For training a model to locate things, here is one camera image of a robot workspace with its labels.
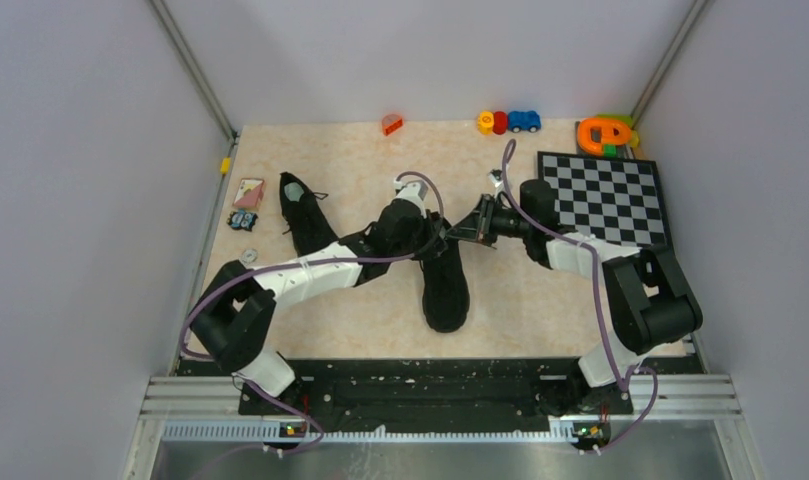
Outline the black shoe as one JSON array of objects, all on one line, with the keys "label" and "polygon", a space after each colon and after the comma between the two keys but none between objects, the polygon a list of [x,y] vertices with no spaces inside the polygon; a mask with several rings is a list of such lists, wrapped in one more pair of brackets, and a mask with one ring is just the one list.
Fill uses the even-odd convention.
[{"label": "black shoe", "polygon": [[326,197],[326,193],[312,191],[294,174],[280,174],[281,215],[298,256],[315,253],[339,240],[318,204]]},{"label": "black shoe", "polygon": [[423,275],[422,308],[427,325],[439,333],[452,333],[465,323],[470,293],[455,239],[445,241],[444,251],[420,262]]}]

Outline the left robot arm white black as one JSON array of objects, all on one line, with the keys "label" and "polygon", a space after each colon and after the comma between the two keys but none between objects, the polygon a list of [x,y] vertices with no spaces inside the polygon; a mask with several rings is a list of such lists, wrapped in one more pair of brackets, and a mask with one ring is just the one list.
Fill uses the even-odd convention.
[{"label": "left robot arm white black", "polygon": [[190,312],[189,330],[221,371],[255,384],[272,410],[288,413],[301,388],[293,368],[266,345],[273,319],[306,300],[373,281],[394,262],[435,258],[445,233],[439,213],[395,199],[377,221],[314,253],[257,269],[225,264]]}]

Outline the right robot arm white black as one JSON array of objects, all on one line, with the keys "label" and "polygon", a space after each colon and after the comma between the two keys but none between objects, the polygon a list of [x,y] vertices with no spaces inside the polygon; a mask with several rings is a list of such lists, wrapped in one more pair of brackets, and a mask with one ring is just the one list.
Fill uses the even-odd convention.
[{"label": "right robot arm white black", "polygon": [[547,181],[526,180],[518,196],[482,195],[448,236],[484,246],[517,238],[533,262],[591,281],[601,341],[578,360],[566,397],[592,412],[607,385],[626,385],[652,350],[698,330],[703,313],[670,246],[622,246],[575,231],[561,224],[557,200]]}]

